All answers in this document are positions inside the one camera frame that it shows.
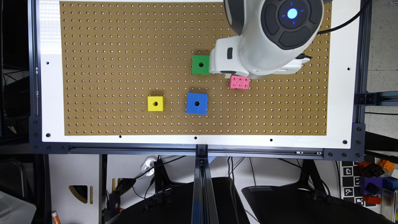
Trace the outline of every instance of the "checkerboard pattern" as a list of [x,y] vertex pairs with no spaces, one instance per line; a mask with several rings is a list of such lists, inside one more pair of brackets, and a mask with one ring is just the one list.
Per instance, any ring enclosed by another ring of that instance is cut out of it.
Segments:
[[358,162],[340,162],[341,198],[364,207],[376,207],[362,200]]

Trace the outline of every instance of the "metal bracket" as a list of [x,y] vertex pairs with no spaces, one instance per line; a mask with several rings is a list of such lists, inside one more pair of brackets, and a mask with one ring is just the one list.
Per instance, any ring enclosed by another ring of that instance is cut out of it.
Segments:
[[29,152],[33,154],[68,154],[69,144],[65,142],[42,141],[42,117],[29,117]]
[[327,161],[363,161],[365,152],[365,124],[353,124],[350,149],[325,149]]
[[192,224],[218,224],[207,145],[197,145],[193,181]]
[[354,96],[354,104],[367,106],[398,106],[398,91],[357,93]]

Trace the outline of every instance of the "floor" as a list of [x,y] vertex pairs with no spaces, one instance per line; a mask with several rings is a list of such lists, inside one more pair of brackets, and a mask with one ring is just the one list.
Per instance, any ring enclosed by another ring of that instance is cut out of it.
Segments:
[[[398,90],[398,4],[373,0],[368,92]],[[367,112],[398,113],[398,107],[367,107]],[[366,130],[398,138],[398,116],[365,115]]]

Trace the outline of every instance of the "orange object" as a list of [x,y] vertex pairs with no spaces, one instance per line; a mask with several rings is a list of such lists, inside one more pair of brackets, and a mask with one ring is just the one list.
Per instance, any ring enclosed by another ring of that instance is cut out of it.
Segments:
[[52,212],[51,216],[52,216],[52,219],[54,220],[54,224],[61,224],[57,212],[55,212],[55,211]]
[[377,196],[372,196],[372,195],[363,195],[362,200],[364,200],[367,203],[372,203],[375,205],[380,205],[381,204],[381,198]]
[[377,162],[377,164],[380,165],[383,169],[386,169],[388,171],[392,171],[394,169],[394,166],[396,165],[395,163],[387,160],[379,161]]
[[367,167],[367,166],[370,165],[370,164],[372,164],[372,163],[371,163],[371,162],[368,162],[368,161],[363,161],[363,162],[359,162],[359,163],[358,163],[358,167],[359,167],[360,169],[363,169],[363,168]]

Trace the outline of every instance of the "yellow object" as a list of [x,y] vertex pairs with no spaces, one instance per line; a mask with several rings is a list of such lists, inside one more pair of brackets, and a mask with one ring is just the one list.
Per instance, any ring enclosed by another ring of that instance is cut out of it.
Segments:
[[383,169],[386,169],[388,171],[392,171],[394,169],[394,166],[396,165],[395,163],[387,160],[379,161],[377,162],[377,164],[380,165]]
[[164,96],[148,96],[148,111],[165,111]]

